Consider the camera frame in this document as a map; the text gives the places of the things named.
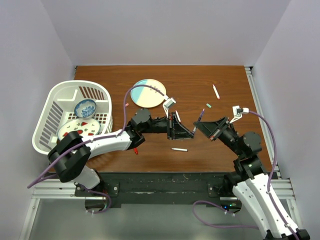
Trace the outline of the grey silver pen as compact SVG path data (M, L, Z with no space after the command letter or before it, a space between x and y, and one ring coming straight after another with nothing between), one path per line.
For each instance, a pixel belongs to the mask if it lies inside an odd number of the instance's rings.
M175 148L175 147L173 147L173 148L171 148L171 150L179 151L179 152L188 152L188 149L185 149L185 148Z

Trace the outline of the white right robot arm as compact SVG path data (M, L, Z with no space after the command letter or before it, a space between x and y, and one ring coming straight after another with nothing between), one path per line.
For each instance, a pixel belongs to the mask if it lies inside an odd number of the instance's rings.
M234 171L224 176L223 192L236 196L253 218L264 240L309 240L286 212L271 186L258 154L262 150L259 134L249 131L239 135L229 119L196 121L194 126L211 141L220 140L236 155Z

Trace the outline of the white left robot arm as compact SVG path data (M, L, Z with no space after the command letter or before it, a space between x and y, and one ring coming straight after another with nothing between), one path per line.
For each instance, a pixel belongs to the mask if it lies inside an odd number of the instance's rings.
M86 166L87 161L105 153L137 148L145 141L144 134L166 134L169 140L193 139L195 136L179 121L175 112L152 118L150 111L142 108L124 129L93 136L80 136L77 131L68 133L47 158L62 183L75 181L92 196L99 196L104 184L98 172Z

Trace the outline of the red marker pen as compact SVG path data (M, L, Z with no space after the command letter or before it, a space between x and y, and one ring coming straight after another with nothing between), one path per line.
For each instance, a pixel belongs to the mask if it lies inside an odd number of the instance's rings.
M177 121L178 121L179 123L181 123L181 118L180 118L179 113L178 113L177 110L175 110L175 115L176 115Z

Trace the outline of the purple pen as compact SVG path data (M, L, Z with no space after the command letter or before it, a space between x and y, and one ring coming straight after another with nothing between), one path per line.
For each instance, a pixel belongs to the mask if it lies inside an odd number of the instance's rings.
M198 117L198 119L197 119L196 122L200 122L200 121L202 120L202 117L203 117L203 115L204 115L204 112L205 112L205 108L202 109L202 111L201 111L201 113L200 113L200 115L199 115L199 117ZM192 133L195 134L195 133L196 133L196 130L197 130L197 127L194 126L194 128L193 128L193 130L192 130Z

